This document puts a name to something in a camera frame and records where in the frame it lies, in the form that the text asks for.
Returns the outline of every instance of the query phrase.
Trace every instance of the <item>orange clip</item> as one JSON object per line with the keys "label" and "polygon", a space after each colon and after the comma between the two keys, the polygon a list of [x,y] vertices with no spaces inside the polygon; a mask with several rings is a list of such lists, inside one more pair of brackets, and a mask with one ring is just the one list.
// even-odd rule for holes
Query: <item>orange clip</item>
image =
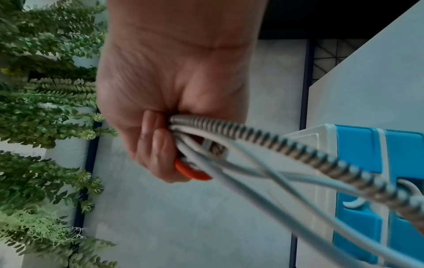
{"label": "orange clip", "polygon": [[193,170],[189,166],[186,166],[181,159],[177,158],[174,162],[175,169],[178,170],[181,174],[190,179],[195,179],[198,181],[209,181],[212,178],[207,175],[205,172],[200,172]]}

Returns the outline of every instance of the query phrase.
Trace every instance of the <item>coiled spring hose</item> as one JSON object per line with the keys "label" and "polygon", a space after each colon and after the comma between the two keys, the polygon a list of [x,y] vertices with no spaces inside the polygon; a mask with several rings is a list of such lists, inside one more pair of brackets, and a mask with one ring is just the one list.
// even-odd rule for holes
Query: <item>coiled spring hose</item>
{"label": "coiled spring hose", "polygon": [[[263,212],[274,218],[277,222],[288,227],[293,233],[305,240],[325,257],[344,268],[363,268],[363,263],[336,249],[331,243],[311,232],[302,223],[281,210],[272,202],[262,197],[245,184],[235,180],[223,170],[234,171],[253,177],[269,178],[289,194],[299,200],[312,213],[329,224],[337,233],[344,236],[365,250],[381,256],[386,262],[398,267],[424,268],[424,264],[418,260],[401,254],[397,251],[384,247],[374,240],[352,229],[345,223],[325,213],[321,208],[306,199],[300,192],[291,186],[290,181],[304,181],[318,185],[328,186],[337,191],[360,196],[369,201],[386,205],[391,210],[398,212],[406,220],[411,222],[421,233],[424,231],[424,204],[402,189],[375,177],[372,173],[350,165],[343,160],[320,152],[309,146],[291,141],[279,135],[272,135],[244,125],[239,125],[223,120],[194,115],[176,115],[170,119],[170,129],[173,132],[178,149],[188,161],[176,162],[178,170],[185,170],[189,174],[201,180],[214,178],[225,186],[238,193]],[[256,169],[249,169],[229,163],[216,154],[205,150],[191,136],[200,136],[220,144],[232,151],[240,153]],[[245,141],[267,148],[271,151],[283,154],[291,159],[300,161],[319,170],[324,175],[336,180],[310,178],[299,174],[276,172],[266,163],[256,159],[235,142]],[[184,164],[191,168],[182,169]]]}

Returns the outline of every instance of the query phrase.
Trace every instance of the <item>white wall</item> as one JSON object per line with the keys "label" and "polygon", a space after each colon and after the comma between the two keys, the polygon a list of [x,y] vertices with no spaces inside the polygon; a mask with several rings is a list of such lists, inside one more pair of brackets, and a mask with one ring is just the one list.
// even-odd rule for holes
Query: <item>white wall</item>
{"label": "white wall", "polygon": [[307,126],[423,132],[423,12],[421,0],[312,85]]}
{"label": "white wall", "polygon": [[[248,124],[281,134],[299,129],[305,50],[301,40],[259,42]],[[256,153],[281,168],[279,156]],[[85,227],[118,243],[103,255],[120,267],[288,267],[290,232],[216,181],[165,184],[132,162],[119,138],[107,136],[94,174],[105,192]],[[249,184],[262,193],[270,185]]]}

